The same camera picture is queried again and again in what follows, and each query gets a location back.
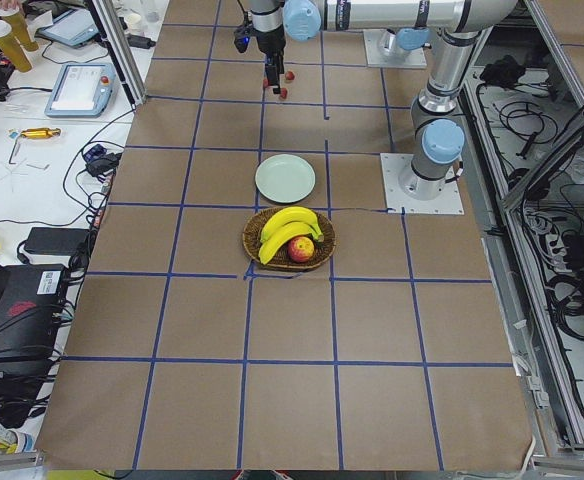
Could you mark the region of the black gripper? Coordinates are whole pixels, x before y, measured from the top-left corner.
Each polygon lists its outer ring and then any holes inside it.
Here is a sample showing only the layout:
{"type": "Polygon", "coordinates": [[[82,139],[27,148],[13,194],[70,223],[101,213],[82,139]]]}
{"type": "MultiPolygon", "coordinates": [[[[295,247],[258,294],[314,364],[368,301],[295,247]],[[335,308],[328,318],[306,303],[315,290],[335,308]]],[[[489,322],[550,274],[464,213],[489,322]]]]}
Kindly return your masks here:
{"type": "Polygon", "coordinates": [[[269,32],[256,31],[259,50],[266,56],[265,79],[274,94],[279,93],[279,74],[285,73],[285,31],[277,28],[269,32]]]}

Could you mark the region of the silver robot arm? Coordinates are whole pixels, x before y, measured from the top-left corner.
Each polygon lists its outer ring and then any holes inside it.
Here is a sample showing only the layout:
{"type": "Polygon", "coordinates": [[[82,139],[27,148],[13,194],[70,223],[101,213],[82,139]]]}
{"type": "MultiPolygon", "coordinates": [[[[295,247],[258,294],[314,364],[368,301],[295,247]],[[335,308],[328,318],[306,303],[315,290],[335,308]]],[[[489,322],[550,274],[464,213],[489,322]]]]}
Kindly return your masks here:
{"type": "Polygon", "coordinates": [[[465,133],[452,114],[483,37],[481,30],[458,33],[442,29],[436,35],[428,82],[411,107],[415,150],[407,168],[406,186],[418,200],[440,195],[449,169],[461,156],[465,133]]]}
{"type": "Polygon", "coordinates": [[[461,62],[469,56],[463,49],[474,41],[472,35],[503,20],[514,6],[513,1],[251,1],[234,32],[235,47],[243,53],[250,39],[257,39],[265,55],[266,85],[279,95],[288,37],[304,42],[320,31],[438,27],[461,62]]]}

